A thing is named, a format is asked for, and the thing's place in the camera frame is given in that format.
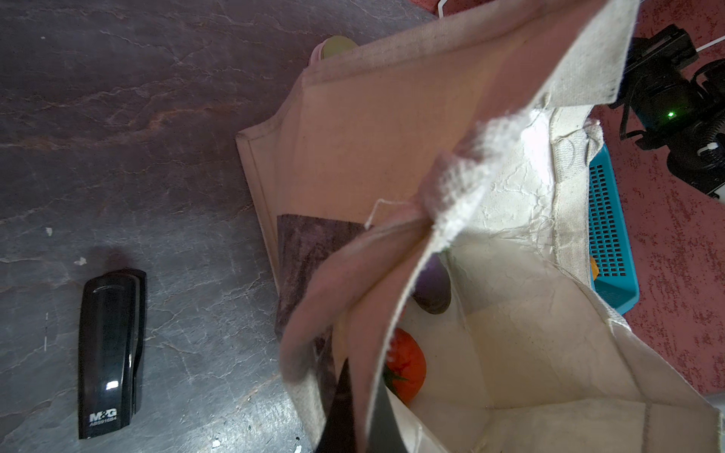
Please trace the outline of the purple eggplant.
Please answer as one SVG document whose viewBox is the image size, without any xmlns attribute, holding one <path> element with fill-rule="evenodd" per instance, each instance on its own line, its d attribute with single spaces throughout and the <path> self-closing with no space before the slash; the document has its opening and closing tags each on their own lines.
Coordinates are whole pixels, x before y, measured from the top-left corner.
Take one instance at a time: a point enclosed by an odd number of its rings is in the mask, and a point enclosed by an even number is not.
<svg viewBox="0 0 725 453">
<path fill-rule="evenodd" d="M 451 284 L 447 269 L 433 254 L 418 275 L 413 300 L 429 314 L 443 314 L 451 304 Z"/>
</svg>

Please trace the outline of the cream canvas tote bag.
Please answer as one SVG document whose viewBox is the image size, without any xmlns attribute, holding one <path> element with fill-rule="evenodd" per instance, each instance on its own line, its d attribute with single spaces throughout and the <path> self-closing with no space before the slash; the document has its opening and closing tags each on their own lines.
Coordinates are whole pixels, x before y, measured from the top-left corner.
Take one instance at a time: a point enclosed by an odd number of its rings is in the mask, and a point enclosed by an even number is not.
<svg viewBox="0 0 725 453">
<path fill-rule="evenodd" d="M 345 361 L 357 452 L 387 393 L 407 452 L 718 452 L 722 416 L 595 291 L 589 114 L 635 1 L 494 1 L 308 66 L 236 142 L 279 294 L 279 369 L 313 450 Z M 451 304 L 413 300 L 433 254 Z"/>
</svg>

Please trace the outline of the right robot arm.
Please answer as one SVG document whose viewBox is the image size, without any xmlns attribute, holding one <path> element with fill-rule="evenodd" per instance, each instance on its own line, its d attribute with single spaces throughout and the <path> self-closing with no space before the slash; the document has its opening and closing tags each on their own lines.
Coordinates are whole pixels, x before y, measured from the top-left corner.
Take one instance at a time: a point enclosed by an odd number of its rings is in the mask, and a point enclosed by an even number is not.
<svg viewBox="0 0 725 453">
<path fill-rule="evenodd" d="M 683 70 L 699 51 L 689 34 L 669 25 L 630 44 L 619 93 L 619 139 L 643 151 L 666 147 L 666 167 L 699 192 L 724 201 L 724 60 L 691 77 Z"/>
</svg>

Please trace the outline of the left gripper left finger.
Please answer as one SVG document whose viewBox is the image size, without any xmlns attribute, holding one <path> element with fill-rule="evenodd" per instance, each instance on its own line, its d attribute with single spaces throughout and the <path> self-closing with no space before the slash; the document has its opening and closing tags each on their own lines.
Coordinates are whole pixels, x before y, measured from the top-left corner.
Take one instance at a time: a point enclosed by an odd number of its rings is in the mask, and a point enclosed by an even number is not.
<svg viewBox="0 0 725 453">
<path fill-rule="evenodd" d="M 315 453 L 356 452 L 349 361 L 345 361 L 332 400 L 332 407 Z"/>
</svg>

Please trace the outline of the red bell pepper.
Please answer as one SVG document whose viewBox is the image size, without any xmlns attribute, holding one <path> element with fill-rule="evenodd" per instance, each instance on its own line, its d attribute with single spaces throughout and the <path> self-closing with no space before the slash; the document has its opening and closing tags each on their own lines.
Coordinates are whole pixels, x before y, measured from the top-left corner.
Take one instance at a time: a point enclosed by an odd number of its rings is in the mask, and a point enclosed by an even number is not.
<svg viewBox="0 0 725 453">
<path fill-rule="evenodd" d="M 405 405 L 420 392 L 427 377 L 424 353 L 413 336 L 396 328 L 383 367 L 385 386 Z"/>
</svg>

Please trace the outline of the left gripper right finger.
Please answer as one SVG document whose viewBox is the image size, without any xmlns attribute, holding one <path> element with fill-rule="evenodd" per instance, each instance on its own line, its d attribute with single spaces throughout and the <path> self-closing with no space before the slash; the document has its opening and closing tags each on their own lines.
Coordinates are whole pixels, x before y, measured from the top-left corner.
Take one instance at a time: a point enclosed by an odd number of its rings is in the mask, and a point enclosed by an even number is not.
<svg viewBox="0 0 725 453">
<path fill-rule="evenodd" d="M 379 384 L 376 391 L 367 451 L 370 453 L 407 453 L 396 423 L 387 387 L 384 384 Z"/>
</svg>

